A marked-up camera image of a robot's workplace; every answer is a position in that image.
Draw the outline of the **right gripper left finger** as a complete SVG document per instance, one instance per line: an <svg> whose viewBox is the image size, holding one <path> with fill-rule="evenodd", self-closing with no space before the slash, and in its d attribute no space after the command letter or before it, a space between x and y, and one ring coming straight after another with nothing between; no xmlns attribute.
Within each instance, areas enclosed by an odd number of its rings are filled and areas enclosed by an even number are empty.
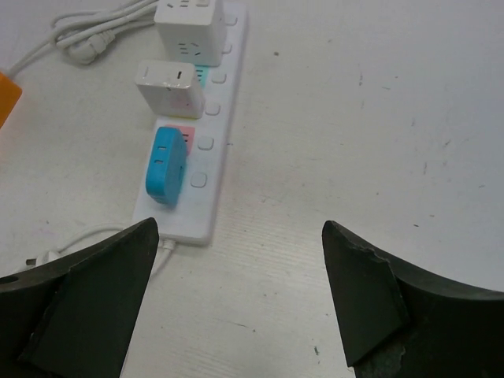
<svg viewBox="0 0 504 378"><path fill-rule="evenodd" d="M3 377L118 377L158 250L147 218L1 278Z"/></svg>

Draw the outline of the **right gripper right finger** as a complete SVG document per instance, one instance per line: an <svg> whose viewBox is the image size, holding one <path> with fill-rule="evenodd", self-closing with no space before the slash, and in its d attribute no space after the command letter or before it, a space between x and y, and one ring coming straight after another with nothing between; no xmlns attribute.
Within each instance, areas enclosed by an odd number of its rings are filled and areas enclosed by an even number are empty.
<svg viewBox="0 0 504 378"><path fill-rule="evenodd" d="M329 220L324 262L358 377L500 377L503 294L397 258Z"/></svg>

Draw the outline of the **white pastel power strip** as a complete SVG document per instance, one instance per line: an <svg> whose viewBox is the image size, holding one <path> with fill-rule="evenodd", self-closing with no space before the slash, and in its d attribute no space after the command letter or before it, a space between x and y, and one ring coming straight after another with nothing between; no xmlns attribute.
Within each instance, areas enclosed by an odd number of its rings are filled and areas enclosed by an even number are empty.
<svg viewBox="0 0 504 378"><path fill-rule="evenodd" d="M187 144L187 164L178 203L170 209L147 194L149 152L132 216L134 222L154 218L159 235L178 243L208 244L216 220L248 21L244 4L222 2L227 27L222 61L217 67L195 65L206 98L202 117L165 117L152 111L156 120L150 152L160 127L178 128Z"/></svg>

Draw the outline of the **blue plug adapter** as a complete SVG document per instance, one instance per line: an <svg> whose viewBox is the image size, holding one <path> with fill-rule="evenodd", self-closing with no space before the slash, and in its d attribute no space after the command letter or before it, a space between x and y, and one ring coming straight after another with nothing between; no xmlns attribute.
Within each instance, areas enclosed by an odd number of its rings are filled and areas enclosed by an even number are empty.
<svg viewBox="0 0 504 378"><path fill-rule="evenodd" d="M160 127L154 137L146 170L147 194L173 209L178 203L187 164L187 144L178 128Z"/></svg>

